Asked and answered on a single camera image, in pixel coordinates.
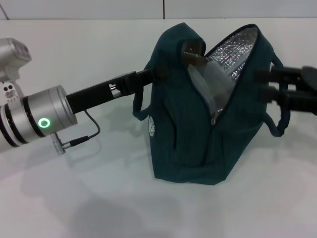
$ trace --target dark green bag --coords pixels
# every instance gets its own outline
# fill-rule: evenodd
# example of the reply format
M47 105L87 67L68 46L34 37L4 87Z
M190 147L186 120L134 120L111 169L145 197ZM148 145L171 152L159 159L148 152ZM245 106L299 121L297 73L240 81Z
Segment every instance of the dark green bag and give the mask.
M266 104L258 102L259 86L255 70L270 70L282 63L256 25L246 25L230 34L213 52L228 49L228 41L239 32L255 29L255 42L246 61L236 74L237 80L220 113L210 114L210 105L193 85L184 63L184 50L204 56L206 44L185 23L162 34L146 68L154 68L165 79L153 83L151 104L141 110L143 89L135 94L133 115L140 120L149 116L149 133L155 177L172 182L217 184L226 179L246 146L265 122L273 136L282 136L290 112L281 110L275 126L266 113ZM280 85L280 90L287 85Z

